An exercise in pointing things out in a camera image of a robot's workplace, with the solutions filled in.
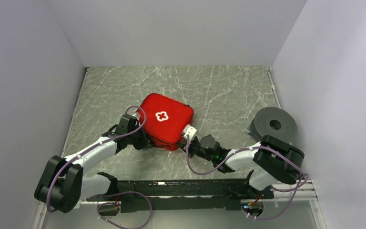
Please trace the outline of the red medicine kit case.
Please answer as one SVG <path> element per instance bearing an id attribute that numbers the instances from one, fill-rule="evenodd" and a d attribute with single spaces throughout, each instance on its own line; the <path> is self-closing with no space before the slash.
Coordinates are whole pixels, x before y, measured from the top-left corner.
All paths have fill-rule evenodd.
<path id="1" fill-rule="evenodd" d="M 156 148 L 175 151 L 183 141 L 183 130 L 193 123 L 194 110 L 187 104 L 152 93 L 140 105 L 139 121 Z"/>

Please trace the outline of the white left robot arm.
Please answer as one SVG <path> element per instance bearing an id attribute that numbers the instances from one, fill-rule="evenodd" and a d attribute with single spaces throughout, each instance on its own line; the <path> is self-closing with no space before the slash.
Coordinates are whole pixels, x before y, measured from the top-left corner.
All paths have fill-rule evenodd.
<path id="1" fill-rule="evenodd" d="M 34 191 L 34 198 L 46 204 L 49 212 L 71 211 L 80 200 L 94 196 L 112 200 L 118 194 L 118 179 L 99 172 L 92 177 L 85 174 L 103 160 L 132 145 L 140 150 L 148 146 L 144 131 L 146 118 L 139 114 L 124 114 L 117 125 L 103 133 L 98 140 L 83 150 L 66 157 L 51 157 Z"/>

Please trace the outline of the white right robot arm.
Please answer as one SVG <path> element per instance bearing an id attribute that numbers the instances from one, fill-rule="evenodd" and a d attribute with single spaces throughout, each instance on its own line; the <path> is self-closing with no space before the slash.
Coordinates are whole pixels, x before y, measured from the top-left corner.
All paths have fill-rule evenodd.
<path id="1" fill-rule="evenodd" d="M 179 144 L 185 151 L 186 160 L 193 156 L 203 158 L 213 164 L 211 172 L 233 173 L 250 167 L 244 193 L 249 198 L 257 197 L 266 187 L 278 182 L 294 185 L 301 177 L 301 165 L 305 154 L 300 149 L 266 135 L 256 144 L 241 149 L 226 149 L 211 135 L 202 139 L 185 135 Z"/>

